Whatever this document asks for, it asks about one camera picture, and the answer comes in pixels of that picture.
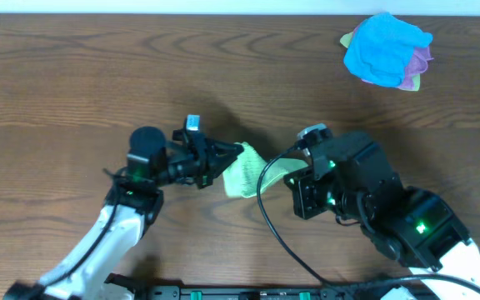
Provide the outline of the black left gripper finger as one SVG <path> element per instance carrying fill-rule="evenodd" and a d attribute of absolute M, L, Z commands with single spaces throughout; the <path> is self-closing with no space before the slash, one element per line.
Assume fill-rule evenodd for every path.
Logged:
<path fill-rule="evenodd" d="M 214 157 L 223 161 L 234 161 L 243 152 L 243 146 L 237 143 L 213 141 Z"/>
<path fill-rule="evenodd" d="M 212 179 L 218 178 L 236 159 L 236 156 L 213 157 L 211 160 Z"/>

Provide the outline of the green microfiber cloth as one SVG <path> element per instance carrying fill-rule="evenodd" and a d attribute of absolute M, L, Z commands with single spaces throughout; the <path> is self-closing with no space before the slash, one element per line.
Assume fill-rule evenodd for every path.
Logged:
<path fill-rule="evenodd" d="M 243 151 L 222 173 L 225 193 L 229 198 L 253 198 L 257 196 L 258 178 L 267 162 L 247 142 L 237 142 Z M 266 172 L 262 180 L 261 193 L 285 175 L 307 167 L 299 159 L 280 158 Z"/>

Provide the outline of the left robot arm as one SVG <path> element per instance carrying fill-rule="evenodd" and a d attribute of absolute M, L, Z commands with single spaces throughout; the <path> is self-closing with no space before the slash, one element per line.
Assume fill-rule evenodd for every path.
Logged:
<path fill-rule="evenodd" d="M 140 127 L 129 138 L 127 165 L 110 174 L 97 221 L 75 248 L 36 283 L 15 282 L 6 299 L 93 299 L 126 252 L 155 223 L 163 187 L 199 189 L 213 184 L 243 152 L 198 129 L 183 127 L 167 140 L 156 127 Z"/>

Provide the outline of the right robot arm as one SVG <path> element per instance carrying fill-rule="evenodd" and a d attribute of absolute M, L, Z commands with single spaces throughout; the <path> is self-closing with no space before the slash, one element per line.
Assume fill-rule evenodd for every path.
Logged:
<path fill-rule="evenodd" d="M 284 178 L 298 217 L 330 211 L 354 220 L 383 256 L 408 268 L 436 297 L 480 299 L 480 251 L 467 227 L 434 192 L 404 186 L 367 133 L 334 137 L 310 127 L 297 146 L 311 161 Z"/>

